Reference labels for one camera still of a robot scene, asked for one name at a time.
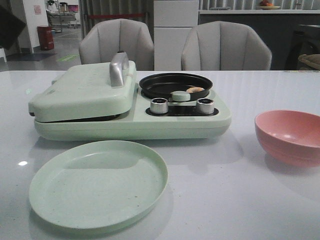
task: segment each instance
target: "floor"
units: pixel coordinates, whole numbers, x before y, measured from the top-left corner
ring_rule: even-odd
[[[14,61],[8,60],[4,62],[0,60],[0,72],[14,70],[55,70],[66,71],[70,67],[80,65],[79,44],[82,40],[81,28],[67,26],[63,27],[62,32],[53,34],[54,49],[39,50],[35,53],[55,55],[45,58],[40,61]]]

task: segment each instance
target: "mint green appliance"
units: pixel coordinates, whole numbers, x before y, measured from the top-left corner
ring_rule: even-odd
[[[231,112],[213,89],[202,102],[185,101],[181,91],[175,99],[182,102],[151,100],[136,76],[124,52],[111,62],[71,67],[29,102],[37,132],[49,140],[100,141],[212,138],[229,128]],[[199,113],[206,105],[214,112]],[[183,106],[195,114],[161,112]]]

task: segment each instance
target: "plastic bowl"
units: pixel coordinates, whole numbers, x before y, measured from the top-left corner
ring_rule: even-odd
[[[320,116],[271,110],[255,117],[262,148],[275,159],[298,167],[320,166]]]

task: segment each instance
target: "green plate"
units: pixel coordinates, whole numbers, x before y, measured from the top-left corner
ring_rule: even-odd
[[[69,231],[111,232],[145,216],[168,182],[162,157],[130,141],[67,150],[34,176],[29,200],[44,220]]]

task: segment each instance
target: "black frying pan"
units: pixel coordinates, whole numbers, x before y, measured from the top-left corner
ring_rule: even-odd
[[[190,101],[195,101],[208,95],[212,82],[203,76],[173,72],[147,76],[139,82],[139,85],[146,97],[167,100],[172,96],[172,92],[186,91],[192,87],[203,88],[202,91],[190,93]]]

